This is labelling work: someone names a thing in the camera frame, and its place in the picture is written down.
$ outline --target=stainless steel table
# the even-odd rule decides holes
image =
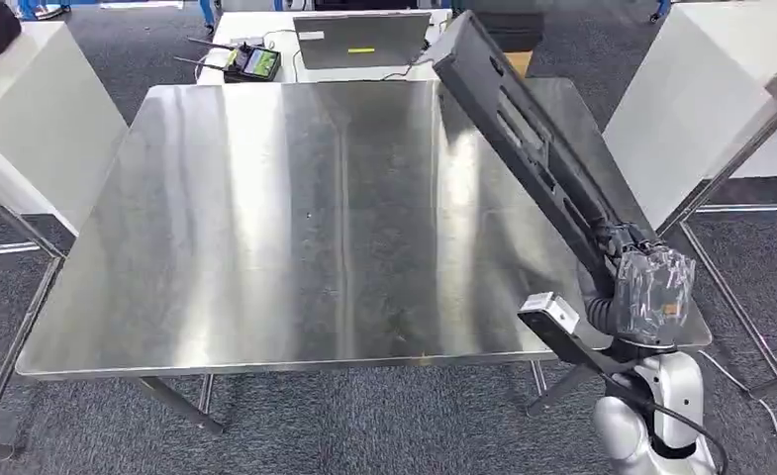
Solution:
[[[573,85],[529,85],[645,224]],[[576,277],[439,82],[159,86],[17,370],[138,377],[204,424],[155,376],[551,359],[516,311],[556,291],[582,312]],[[695,308],[682,343],[710,341]]]

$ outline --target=cable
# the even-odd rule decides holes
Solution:
[[[661,404],[657,404],[657,403],[654,403],[653,401],[648,401],[644,399],[643,397],[636,394],[630,388],[624,386],[623,384],[613,379],[612,376],[608,374],[599,373],[599,376],[601,376],[604,379],[604,381],[606,381],[607,383],[612,384],[616,388],[620,389],[622,392],[627,393],[628,399],[630,399],[634,403],[639,404],[640,406],[644,406],[652,411],[658,411],[664,414],[665,416],[676,419],[677,421],[688,426],[689,428],[692,428],[693,430],[696,430],[697,432],[701,433],[703,437],[710,440],[715,445],[715,447],[718,448],[718,452],[721,453],[721,469],[718,471],[718,475],[725,475],[727,473],[727,470],[728,470],[727,450],[717,438],[715,438],[708,430],[706,430],[705,427],[695,423],[694,421],[686,418],[685,416],[677,413],[674,410],[671,410],[662,406]]]
[[[292,70],[295,72],[295,82],[300,82],[298,80],[298,64],[295,62],[295,58],[297,58],[298,54],[300,53],[301,51],[298,49],[294,54],[292,54]]]
[[[266,47],[266,48],[269,48],[269,49],[272,49],[272,48],[274,48],[274,42],[271,42],[271,46],[268,46],[268,47],[267,47],[267,46],[265,45],[265,37],[267,37],[267,36],[269,36],[269,35],[271,35],[271,34],[274,34],[274,33],[283,33],[283,32],[289,32],[289,33],[297,33],[297,32],[295,32],[294,30],[292,30],[291,28],[287,28],[287,29],[284,29],[284,30],[272,30],[272,31],[270,31],[270,32],[265,32],[265,34],[262,36],[262,45],[263,45],[264,47]]]
[[[749,392],[749,388],[747,388],[745,384],[738,381],[737,378],[732,376],[724,367],[721,366],[720,363],[718,363],[717,360],[715,360],[711,355],[709,355],[709,353],[703,350],[699,350],[698,352],[702,354],[706,359],[708,359],[712,364],[714,364],[715,367],[718,368],[722,373],[724,373],[724,375],[729,379],[729,381],[734,383],[734,385],[737,386],[741,391],[743,391],[744,394],[752,398],[752,393]],[[770,420],[773,422],[773,428],[775,429],[776,436],[777,436],[777,420],[776,420],[776,415],[773,414],[773,410],[770,409],[770,407],[763,399],[755,399],[755,401],[758,401],[758,404],[760,404],[764,408],[764,410],[767,411],[767,414],[770,415]]]
[[[388,74],[387,76],[385,76],[382,79],[380,79],[380,81],[384,81],[385,79],[388,79],[388,78],[393,77],[393,76],[406,77],[406,75],[408,75],[408,73],[412,70],[412,67],[419,66],[421,64],[426,64],[427,62],[432,62],[432,61],[433,60],[431,58],[425,59],[425,60],[420,61],[420,62],[413,62],[412,61],[412,63],[409,64],[409,67],[407,67],[405,71],[403,71],[403,72],[392,72],[391,74]]]

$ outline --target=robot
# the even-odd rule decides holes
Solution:
[[[519,319],[576,365],[543,394],[541,411],[595,374],[606,393],[594,423],[620,475],[726,473],[723,446],[702,426],[703,378],[675,338],[691,299],[694,261],[655,234],[619,219],[574,148],[472,12],[455,19],[418,62],[445,88],[577,256],[586,316],[553,293],[531,295]],[[613,337],[595,350],[591,325]],[[716,468],[707,440],[721,453]]]

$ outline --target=metal frame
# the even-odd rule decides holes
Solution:
[[[15,333],[15,338],[9,345],[6,351],[6,356],[3,359],[3,363],[0,367],[0,401],[3,397],[3,393],[6,387],[9,385],[9,380],[12,378],[12,373],[15,370],[15,361],[18,355],[21,353],[21,349],[24,347],[24,343],[27,342],[27,337],[30,335],[30,331],[33,329],[33,325],[39,315],[39,310],[47,298],[48,290],[52,285],[55,276],[61,269],[64,263],[65,256],[57,247],[55,247],[44,235],[30,225],[24,218],[3,205],[0,202],[0,216],[11,225],[15,230],[29,242],[19,242],[14,244],[0,244],[0,254],[14,253],[14,252],[26,252],[41,249],[49,257],[50,263],[45,270],[44,276],[39,283],[39,288],[33,295],[30,306],[27,308],[27,313],[21,321],[21,325],[18,327],[18,331]],[[11,458],[16,453],[15,445],[0,443],[0,459]]]
[[[727,281],[712,261],[709,254],[703,248],[702,243],[691,227],[688,226],[688,219],[695,213],[738,213],[738,212],[772,212],[777,211],[777,204],[736,204],[736,205],[705,205],[706,202],[715,194],[715,192],[759,149],[770,137],[777,131],[777,111],[773,116],[753,135],[749,141],[729,160],[729,162],[709,181],[700,191],[692,193],[684,200],[682,204],[665,220],[662,226],[657,230],[660,236],[668,231],[679,227],[682,234],[691,244],[691,247],[700,257],[703,266],[712,276],[715,286],[723,295],[727,305],[737,317],[746,333],[752,339],[755,347],[761,353],[767,365],[773,372],[773,379],[756,388],[750,390],[754,397],[761,397],[777,391],[777,357],[770,348],[764,336],[758,330],[755,322],[749,313],[738,301],[732,292]]]
[[[545,375],[542,374],[542,366],[539,361],[531,362],[531,373],[534,374],[534,384],[536,385],[536,393],[542,396],[543,393],[548,391],[548,385],[545,384]]]
[[[21,350],[24,348],[24,344],[27,342],[27,338],[30,336],[30,332],[33,329],[33,325],[38,319],[39,312],[42,305],[47,299],[49,289],[64,265],[66,256],[61,252],[52,242],[49,241],[44,235],[30,225],[19,213],[15,212],[11,208],[0,202],[0,217],[11,225],[15,230],[28,242],[18,242],[9,244],[0,244],[0,254],[9,254],[15,252],[27,252],[35,250],[43,250],[49,257],[50,263],[45,270],[44,276],[39,283],[39,288],[33,295],[33,299],[30,301],[30,306],[27,308],[27,313],[21,321],[15,338],[9,345],[6,351],[6,356],[3,359],[3,363],[0,367],[0,402],[3,398],[3,393],[6,387],[9,385],[9,381],[12,378],[12,373],[15,371],[15,362],[18,359],[18,355],[21,354]],[[162,401],[167,406],[173,408],[180,414],[184,415],[187,419],[197,424],[201,428],[206,428],[212,433],[222,433],[223,427],[210,418],[210,401],[213,394],[213,375],[208,374],[204,376],[202,384],[202,394],[199,398],[198,408],[188,403],[178,393],[170,389],[166,384],[160,381],[154,376],[138,378],[137,382],[145,389],[146,392],[152,394],[154,397]],[[17,453],[17,448],[12,443],[0,443],[0,459],[6,460],[12,458]]]
[[[594,376],[595,373],[591,369],[583,364],[578,364],[566,373],[556,384],[550,388],[546,388],[545,391],[540,392],[539,397],[528,405],[528,415],[536,416],[542,411],[550,408],[551,405]]]

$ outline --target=laptop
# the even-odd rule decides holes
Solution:
[[[295,17],[307,69],[402,66],[426,41],[431,14],[383,13]]]

